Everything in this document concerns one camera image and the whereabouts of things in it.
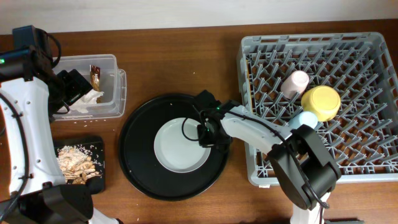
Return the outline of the grey plate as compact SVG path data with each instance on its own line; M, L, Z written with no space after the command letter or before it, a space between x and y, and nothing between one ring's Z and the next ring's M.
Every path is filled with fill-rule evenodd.
M196 142L197 126L194 119L175 118L166 122L155 135L154 152L167 170L175 173L193 172L208 159L211 149Z

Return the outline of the round black serving tray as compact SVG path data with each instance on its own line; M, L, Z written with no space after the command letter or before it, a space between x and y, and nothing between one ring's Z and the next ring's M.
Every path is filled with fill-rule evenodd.
M157 96L135 109L119 138L119 163L128 181L149 197L179 201L192 198L211 187L224 170L229 152L211 149L197 170L175 173L157 160L154 140L158 130L175 118L200 122L194 96L182 93Z

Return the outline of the yellow bowl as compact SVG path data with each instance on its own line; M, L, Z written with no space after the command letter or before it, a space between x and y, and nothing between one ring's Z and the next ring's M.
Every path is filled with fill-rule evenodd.
M304 111L312 112L319 121L324 122L337 115L341 98L332 87L320 85L303 94L301 105Z

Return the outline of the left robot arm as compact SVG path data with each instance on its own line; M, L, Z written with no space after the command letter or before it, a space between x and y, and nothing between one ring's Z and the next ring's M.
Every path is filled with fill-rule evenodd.
M85 184L68 184L59 167L50 122L91 90L76 70L54 73L53 35L34 26L12 31L14 48L1 54L1 110L11 158L7 223L116 223L95 209Z

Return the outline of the white napkin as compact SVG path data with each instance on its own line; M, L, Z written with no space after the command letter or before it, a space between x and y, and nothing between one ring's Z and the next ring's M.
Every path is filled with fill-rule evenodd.
M87 94L83 95L79 100L70 106L72 111L79 113L88 113L87 106L97 104L97 99L103 96L103 91L90 90Z

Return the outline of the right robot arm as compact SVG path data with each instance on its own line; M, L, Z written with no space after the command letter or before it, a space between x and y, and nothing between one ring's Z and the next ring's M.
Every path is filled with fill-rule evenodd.
M341 171L315 130L280 126L253 115L233 100L216 100L209 91L194 97L201 147L222 150L234 138L267 156L285 195L293 203L291 223L324 223L327 200Z

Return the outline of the clear plastic waste bin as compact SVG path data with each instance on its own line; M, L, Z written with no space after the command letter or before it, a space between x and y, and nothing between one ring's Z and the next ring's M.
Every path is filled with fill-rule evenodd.
M69 72L75 69L89 81L92 65L100 68L99 90L103 92L101 101L98 104L78 105L77 109L71 109L66 114L55 114L55 120L110 119L119 118L124 114L127 94L126 72L118 68L113 54L62 57L54 72Z

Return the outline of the gold snack wrapper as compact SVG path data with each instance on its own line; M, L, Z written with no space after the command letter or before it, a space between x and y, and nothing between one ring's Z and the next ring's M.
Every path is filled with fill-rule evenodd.
M92 90L89 92L91 100L95 100L96 103L101 103L101 97L103 92L100 91L100 76L101 69L95 65L90 65L90 83Z

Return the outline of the food scraps pile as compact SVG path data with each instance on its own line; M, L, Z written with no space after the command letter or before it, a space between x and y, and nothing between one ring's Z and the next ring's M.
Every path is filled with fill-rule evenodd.
M79 144L63 146L56 150L57 162L67 183L87 184L91 179L103 178L104 172L101 170L103 162L92 149L97 147L91 144L86 148Z

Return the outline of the grey dishwasher rack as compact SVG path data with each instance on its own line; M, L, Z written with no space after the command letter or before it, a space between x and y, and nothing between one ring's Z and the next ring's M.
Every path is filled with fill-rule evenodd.
M241 40L239 92L247 110L279 125L303 110L282 82L301 70L309 88L332 87L337 115L316 132L341 170L341 183L397 180L397 74L377 32L256 35Z

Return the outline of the black rectangular tray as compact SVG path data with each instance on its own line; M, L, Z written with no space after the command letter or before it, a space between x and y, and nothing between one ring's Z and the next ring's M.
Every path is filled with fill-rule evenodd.
M74 146L74 145L79 145L82 144L86 148L89 148L89 146L92 144L97 147L97 149L92 149L92 151L95 154L99 155L99 159L101 162L103 162L103 168L101 169L104 172L104 176L102 179L99 177L91 179L88 181L87 184L85 184L91 194L98 194L102 191L105 190L105 159L104 159L104 144L103 140L99 136L85 136L83 138L75 138L75 139L56 139L54 140L54 147L55 147L55 153L57 149L62 148L63 146Z

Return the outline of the blue cup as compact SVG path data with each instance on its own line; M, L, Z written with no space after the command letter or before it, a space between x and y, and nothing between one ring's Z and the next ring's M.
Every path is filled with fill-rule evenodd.
M298 129L303 124L315 129L318 124L318 118L310 111L303 111L289 120L288 127Z

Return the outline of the pink cup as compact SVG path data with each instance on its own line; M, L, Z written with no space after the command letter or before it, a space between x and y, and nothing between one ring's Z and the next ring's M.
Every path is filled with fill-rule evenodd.
M304 71L297 70L286 78L280 87L280 91L286 98L291 99L296 93L301 95L305 91L308 83L308 74Z

